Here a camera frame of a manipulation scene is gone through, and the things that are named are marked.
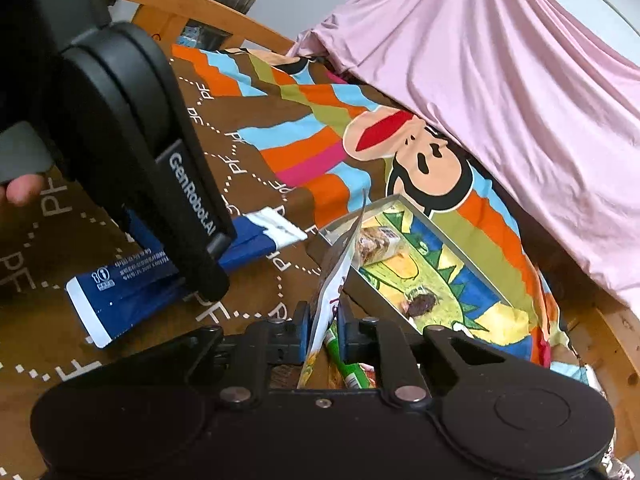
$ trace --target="wooden bed frame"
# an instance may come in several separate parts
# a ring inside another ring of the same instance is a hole
[[[289,38],[212,0],[129,1],[141,4],[133,22],[166,52],[190,19],[228,32],[222,48],[240,47],[248,40],[285,54],[293,45]],[[523,220],[526,232],[530,222]],[[640,320],[581,272],[568,270],[562,284],[565,294],[558,301],[562,314],[575,347],[607,391],[616,413],[616,454],[626,458],[640,449]]]

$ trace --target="dark round snack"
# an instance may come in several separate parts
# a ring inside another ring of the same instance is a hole
[[[436,295],[432,292],[426,294],[419,294],[409,302],[409,308],[407,314],[409,317],[418,317],[431,312],[436,304]]]

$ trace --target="human hand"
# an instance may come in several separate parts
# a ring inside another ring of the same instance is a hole
[[[0,205],[10,202],[23,206],[35,199],[44,188],[44,177],[37,174],[19,176],[6,187],[0,186]]]

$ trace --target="gray plastic part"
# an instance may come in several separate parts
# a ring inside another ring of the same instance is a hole
[[[26,121],[0,133],[0,184],[31,173],[43,173],[53,158],[36,130]]]

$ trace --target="open box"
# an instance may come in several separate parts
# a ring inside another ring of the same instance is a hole
[[[307,252],[318,264],[358,213],[338,218],[310,241]],[[402,250],[384,262],[350,269],[344,290],[370,316],[393,319],[406,332],[441,324],[471,334],[484,330],[473,319],[480,303],[510,305],[466,254],[404,196],[386,197],[366,206],[363,226],[373,225],[393,228],[401,237]],[[435,305],[421,316],[408,317],[402,301],[424,288],[436,295]]]

